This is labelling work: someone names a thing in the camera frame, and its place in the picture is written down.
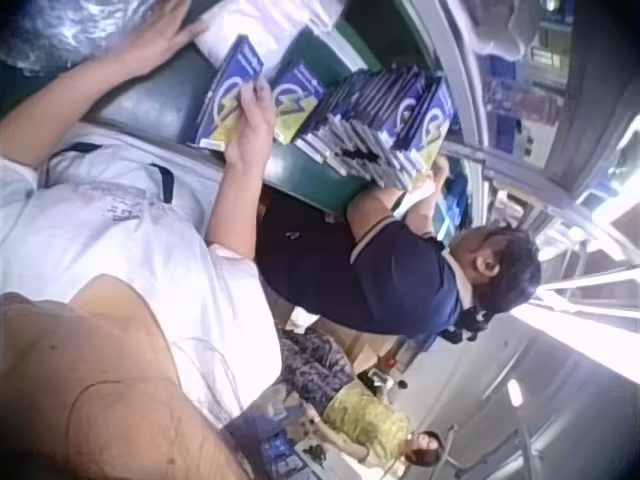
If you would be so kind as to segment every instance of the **white collar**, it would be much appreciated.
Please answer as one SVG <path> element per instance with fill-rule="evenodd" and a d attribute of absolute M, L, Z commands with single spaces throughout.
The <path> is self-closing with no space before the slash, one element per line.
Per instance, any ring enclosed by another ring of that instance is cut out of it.
<path fill-rule="evenodd" d="M 449 250 L 442 252 L 442 256 L 449 263 L 453 274 L 456 277 L 456 285 L 458 287 L 458 294 L 460 295 L 460 301 L 462 302 L 463 310 L 471 308 L 473 306 L 473 286 L 471 282 L 464 274 L 464 270 L 455 258 L 451 256 Z"/>

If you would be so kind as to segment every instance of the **display shelf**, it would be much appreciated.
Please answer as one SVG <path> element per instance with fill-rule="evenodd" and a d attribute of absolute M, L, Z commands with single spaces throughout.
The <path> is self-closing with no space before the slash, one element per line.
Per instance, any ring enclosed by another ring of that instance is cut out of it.
<path fill-rule="evenodd" d="M 567 101 L 545 173 L 579 198 L 606 176 L 640 112 L 638 45 L 603 2 L 581 2 L 572 33 Z"/>

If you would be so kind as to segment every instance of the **hair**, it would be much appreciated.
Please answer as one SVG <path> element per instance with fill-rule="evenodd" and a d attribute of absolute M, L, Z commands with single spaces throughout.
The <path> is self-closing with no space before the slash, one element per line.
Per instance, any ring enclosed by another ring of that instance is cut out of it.
<path fill-rule="evenodd" d="M 498 274 L 486 285 L 477 286 L 477 304 L 462 311 L 450 329 L 439 333 L 450 343 L 465 340 L 465 331 L 471 334 L 466 340 L 475 341 L 478 334 L 489 327 L 494 315 L 528 302 L 540 286 L 542 266 L 538 246 L 531 236 L 507 225 L 491 230 L 483 243 L 498 236 L 507 237 L 507 242 L 493 252 L 500 265 Z"/>
<path fill-rule="evenodd" d="M 494 251 L 500 270 L 489 283 L 478 288 L 478 306 L 485 312 L 485 321 L 528 302 L 542 278 L 538 246 L 525 230 L 499 227 L 489 232 L 484 241 L 497 236 L 507 237 L 506 244 Z"/>
<path fill-rule="evenodd" d="M 442 458 L 442 453 L 444 451 L 444 444 L 442 443 L 442 439 L 440 435 L 431 430 L 425 430 L 424 432 L 420 432 L 420 435 L 429 435 L 431 438 L 438 442 L 437 450 L 422 450 L 415 449 L 412 450 L 409 455 L 405 457 L 407 462 L 411 465 L 416 465 L 418 467 L 433 467 L 440 462 Z"/>

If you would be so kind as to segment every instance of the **yellow dress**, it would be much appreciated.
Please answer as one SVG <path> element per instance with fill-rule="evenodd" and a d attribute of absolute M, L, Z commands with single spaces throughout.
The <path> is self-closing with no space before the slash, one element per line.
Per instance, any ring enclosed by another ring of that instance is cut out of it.
<path fill-rule="evenodd" d="M 363 463 L 370 467 L 384 468 L 397 458 L 411 433 L 409 419 L 380 403 L 359 380 L 338 392 L 322 419 L 352 442 L 368 448 Z"/>

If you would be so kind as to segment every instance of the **patterned skirt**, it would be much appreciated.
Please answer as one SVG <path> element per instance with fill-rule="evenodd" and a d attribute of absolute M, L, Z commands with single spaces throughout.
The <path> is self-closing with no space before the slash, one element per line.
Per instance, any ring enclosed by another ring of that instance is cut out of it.
<path fill-rule="evenodd" d="M 331 400 L 357 378 L 347 354 L 331 337 L 312 328 L 298 334 L 278 329 L 280 382 L 322 415 Z"/>

